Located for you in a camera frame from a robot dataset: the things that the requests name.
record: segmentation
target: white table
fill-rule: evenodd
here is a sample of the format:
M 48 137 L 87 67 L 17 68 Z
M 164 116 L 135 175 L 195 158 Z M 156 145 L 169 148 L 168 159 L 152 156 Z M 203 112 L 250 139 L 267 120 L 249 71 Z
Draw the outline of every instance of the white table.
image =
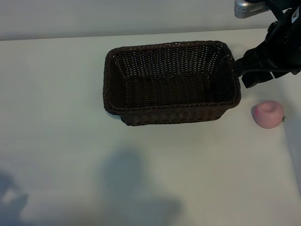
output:
M 112 48 L 220 40 L 238 59 L 265 34 L 0 42 L 0 171 L 29 195 L 28 203 L 13 204 L 16 216 L 24 206 L 20 221 L 35 225 L 301 225 L 290 157 L 301 149 L 300 75 L 242 85 L 239 106 L 217 121 L 130 127 L 103 108 L 103 65 Z M 286 110 L 286 122 L 271 130 L 250 113 L 268 99 Z

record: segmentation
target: wicker basket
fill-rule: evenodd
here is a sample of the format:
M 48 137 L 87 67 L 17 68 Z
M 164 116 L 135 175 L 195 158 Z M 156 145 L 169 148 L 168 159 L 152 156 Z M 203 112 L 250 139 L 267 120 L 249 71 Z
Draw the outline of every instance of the wicker basket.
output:
M 241 98 L 233 64 L 220 41 L 113 49 L 105 60 L 104 108 L 132 126 L 219 119 Z

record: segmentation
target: pink apple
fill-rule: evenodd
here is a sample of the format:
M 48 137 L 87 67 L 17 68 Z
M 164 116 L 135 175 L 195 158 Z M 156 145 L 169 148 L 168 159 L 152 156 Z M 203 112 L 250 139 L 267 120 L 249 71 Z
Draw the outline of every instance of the pink apple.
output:
M 255 106 L 254 119 L 265 129 L 278 126 L 284 117 L 283 106 L 277 101 L 265 101 Z

